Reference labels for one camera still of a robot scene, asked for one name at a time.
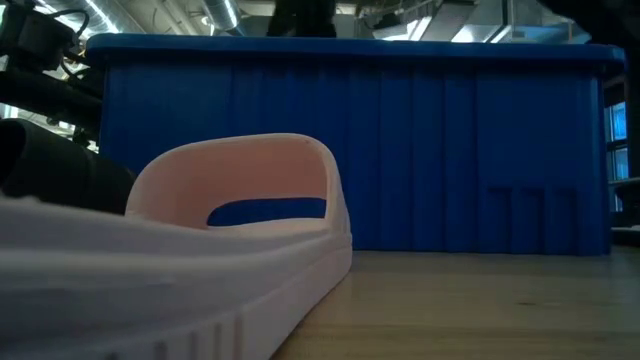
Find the blue plastic bin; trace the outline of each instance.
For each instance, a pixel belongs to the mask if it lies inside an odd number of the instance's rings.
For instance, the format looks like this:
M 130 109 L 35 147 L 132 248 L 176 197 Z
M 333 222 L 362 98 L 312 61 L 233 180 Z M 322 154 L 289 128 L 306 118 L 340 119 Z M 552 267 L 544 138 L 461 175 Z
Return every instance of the blue plastic bin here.
M 356 249 L 609 252 L 600 79 L 620 49 L 99 35 L 88 55 L 108 70 L 101 153 L 134 171 L 307 134 L 338 161 Z

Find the pink slide sandal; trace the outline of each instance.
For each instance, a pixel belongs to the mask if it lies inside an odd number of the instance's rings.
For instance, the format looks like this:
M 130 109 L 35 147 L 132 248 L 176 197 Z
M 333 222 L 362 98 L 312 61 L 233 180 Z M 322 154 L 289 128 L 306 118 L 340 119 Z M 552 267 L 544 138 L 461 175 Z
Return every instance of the pink slide sandal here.
M 249 199 L 326 199 L 324 218 L 210 227 Z M 295 134 L 173 149 L 125 217 L 0 201 L 0 358 L 268 359 L 351 266 L 331 152 Z

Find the wooden surface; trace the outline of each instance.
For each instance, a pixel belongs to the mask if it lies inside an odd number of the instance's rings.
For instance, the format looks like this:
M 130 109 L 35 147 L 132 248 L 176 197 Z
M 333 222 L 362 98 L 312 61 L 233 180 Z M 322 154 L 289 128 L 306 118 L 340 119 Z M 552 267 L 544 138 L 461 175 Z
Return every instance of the wooden surface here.
M 361 252 L 274 359 L 640 359 L 640 252 Z

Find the black cable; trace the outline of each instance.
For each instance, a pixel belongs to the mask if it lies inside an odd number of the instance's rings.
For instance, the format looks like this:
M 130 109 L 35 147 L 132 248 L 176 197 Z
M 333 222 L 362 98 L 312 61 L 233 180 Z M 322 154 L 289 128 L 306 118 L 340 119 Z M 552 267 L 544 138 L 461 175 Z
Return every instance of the black cable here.
M 67 49 L 67 50 L 63 51 L 63 54 L 67 58 L 69 58 L 69 59 L 71 59 L 71 60 L 73 60 L 73 61 L 75 61 L 77 63 L 83 64 L 83 65 L 89 65 L 87 63 L 87 59 L 85 59 L 84 57 L 82 57 L 82 56 L 80 56 L 78 54 L 74 54 L 73 52 L 71 52 L 71 50 Z
M 82 21 L 82 25 L 80 26 L 80 29 L 78 29 L 78 32 L 76 33 L 78 35 L 78 37 L 80 37 L 80 35 L 82 35 L 82 33 L 89 26 L 89 20 L 91 20 L 91 15 L 89 15 L 89 13 L 86 10 L 84 10 L 84 9 L 62 10 L 62 11 L 55 12 L 53 14 L 49 14 L 49 16 L 52 17 L 52 18 L 57 18 L 57 17 L 63 16 L 63 15 L 70 15 L 70 14 L 82 14 L 82 15 L 84 15 L 84 20 Z
M 76 81 L 78 81 L 78 82 L 80 81 L 80 79 L 78 79 L 78 77 L 76 76 L 76 74 L 75 74 L 75 73 L 73 73 L 73 72 L 71 71 L 71 69 L 69 69 L 69 68 L 67 67 L 67 64 L 65 64 L 65 63 L 64 63 L 64 60 L 62 60 L 62 62 L 60 62 L 60 67 L 62 68 L 62 70 L 64 70 L 64 72 L 65 72 L 67 75 L 69 75 L 69 78 L 72 78 L 73 80 L 76 80 Z
M 78 77 L 80 75 L 85 75 L 86 73 L 88 73 L 89 71 L 91 71 L 91 68 L 84 68 L 82 70 L 78 70 L 75 72 L 75 76 Z

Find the ceiling light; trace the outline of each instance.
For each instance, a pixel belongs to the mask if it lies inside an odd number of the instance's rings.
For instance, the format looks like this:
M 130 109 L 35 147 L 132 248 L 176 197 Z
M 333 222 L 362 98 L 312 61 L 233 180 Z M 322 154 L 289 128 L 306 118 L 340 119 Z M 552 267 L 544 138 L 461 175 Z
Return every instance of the ceiling light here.
M 431 16 L 425 16 L 420 19 L 420 22 L 418 22 L 418 25 L 413 29 L 413 32 L 410 32 L 411 35 L 409 36 L 409 40 L 420 41 L 420 39 L 422 39 L 422 35 L 424 35 L 424 32 L 427 30 L 431 19 Z
M 493 39 L 491 39 L 491 43 L 492 44 L 497 44 L 500 41 L 502 41 L 502 39 L 504 39 L 505 36 L 507 36 L 507 34 L 509 33 L 509 31 L 511 31 L 511 25 L 507 25 L 504 27 L 504 29 L 502 29 L 498 35 L 496 35 L 496 37 L 494 37 Z
M 462 29 L 460 29 L 460 31 L 458 31 L 456 36 L 454 36 L 453 39 L 451 39 L 451 42 L 457 42 L 457 43 L 470 43 L 473 41 L 474 41 L 473 34 L 466 27 L 463 27 Z
M 386 38 L 382 38 L 382 40 L 385 40 L 385 41 L 402 41 L 402 40 L 409 40 L 409 34 L 403 34 L 403 35 L 391 35 L 391 36 L 387 36 Z

